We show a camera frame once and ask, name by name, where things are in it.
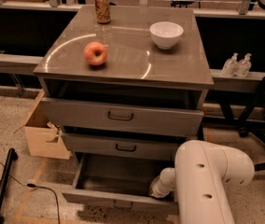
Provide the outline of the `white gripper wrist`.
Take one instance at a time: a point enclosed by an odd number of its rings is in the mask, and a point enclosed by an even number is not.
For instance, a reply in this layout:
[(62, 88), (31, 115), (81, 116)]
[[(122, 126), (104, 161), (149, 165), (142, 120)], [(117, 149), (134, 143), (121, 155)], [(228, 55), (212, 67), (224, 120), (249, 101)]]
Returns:
[(150, 184), (148, 195), (154, 198), (164, 198), (170, 193), (170, 184), (160, 176), (154, 178)]

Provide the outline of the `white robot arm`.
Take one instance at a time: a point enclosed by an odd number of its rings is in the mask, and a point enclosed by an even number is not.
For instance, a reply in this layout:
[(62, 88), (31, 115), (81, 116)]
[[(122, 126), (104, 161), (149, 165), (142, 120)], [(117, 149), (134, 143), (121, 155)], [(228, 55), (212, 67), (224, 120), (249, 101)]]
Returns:
[(246, 186), (254, 173), (240, 149), (190, 140), (176, 151), (174, 167), (152, 181), (148, 194), (163, 198), (174, 191), (181, 224), (235, 224), (224, 186)]

